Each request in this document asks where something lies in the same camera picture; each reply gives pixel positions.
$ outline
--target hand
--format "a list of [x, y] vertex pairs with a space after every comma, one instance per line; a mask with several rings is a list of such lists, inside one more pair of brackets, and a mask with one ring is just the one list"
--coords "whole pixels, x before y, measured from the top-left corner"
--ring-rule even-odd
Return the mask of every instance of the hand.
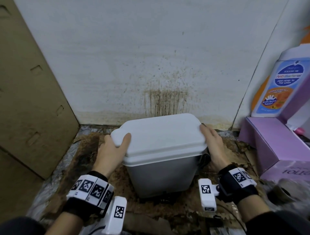
[[104, 137], [104, 143], [100, 145], [93, 171], [97, 171], [109, 178], [112, 172], [122, 163], [131, 141], [131, 134], [127, 133], [121, 146], [115, 147], [110, 135]]
[[206, 138], [206, 144], [209, 148], [211, 169], [218, 173], [221, 169], [231, 164], [225, 154], [223, 140], [211, 127], [201, 124], [200, 131]]

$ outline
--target bottle label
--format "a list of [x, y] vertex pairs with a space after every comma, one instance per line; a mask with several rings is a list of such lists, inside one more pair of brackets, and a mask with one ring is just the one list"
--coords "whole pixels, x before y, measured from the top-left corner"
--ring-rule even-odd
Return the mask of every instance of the bottle label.
[[290, 95], [302, 82], [303, 77], [307, 74], [309, 66], [310, 60], [305, 60], [305, 58], [282, 62], [275, 73], [270, 77], [273, 81], [270, 83], [256, 112], [280, 112], [280, 109]]

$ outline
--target container lid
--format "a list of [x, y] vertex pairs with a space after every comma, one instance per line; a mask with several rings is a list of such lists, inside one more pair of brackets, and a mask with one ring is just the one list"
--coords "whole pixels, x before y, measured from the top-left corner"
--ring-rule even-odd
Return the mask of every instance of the container lid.
[[111, 138], [120, 146], [124, 136], [131, 133], [123, 164], [138, 166], [200, 155], [206, 148], [200, 124], [189, 113], [137, 119], [114, 130]]

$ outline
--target black sleeve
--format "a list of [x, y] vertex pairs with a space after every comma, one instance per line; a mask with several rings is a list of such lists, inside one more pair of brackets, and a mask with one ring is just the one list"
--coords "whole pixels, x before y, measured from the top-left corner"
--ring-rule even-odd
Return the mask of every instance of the black sleeve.
[[306, 235], [310, 222], [289, 211], [267, 212], [246, 223], [247, 235]]

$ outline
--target brown stain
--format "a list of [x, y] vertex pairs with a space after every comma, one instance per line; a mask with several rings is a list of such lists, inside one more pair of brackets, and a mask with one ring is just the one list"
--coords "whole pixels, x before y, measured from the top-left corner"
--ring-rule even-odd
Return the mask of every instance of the brown stain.
[[188, 91], [181, 90], [146, 90], [144, 92], [145, 107], [149, 102], [151, 117], [159, 117], [182, 113], [186, 105]]

